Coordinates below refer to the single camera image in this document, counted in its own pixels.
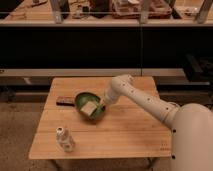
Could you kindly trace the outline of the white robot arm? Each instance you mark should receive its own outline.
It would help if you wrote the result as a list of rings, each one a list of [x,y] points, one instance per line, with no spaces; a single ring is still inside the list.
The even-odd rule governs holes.
[[[103,104],[126,96],[171,130],[171,171],[213,171],[213,112],[204,105],[179,106],[133,86],[129,74],[111,79]]]

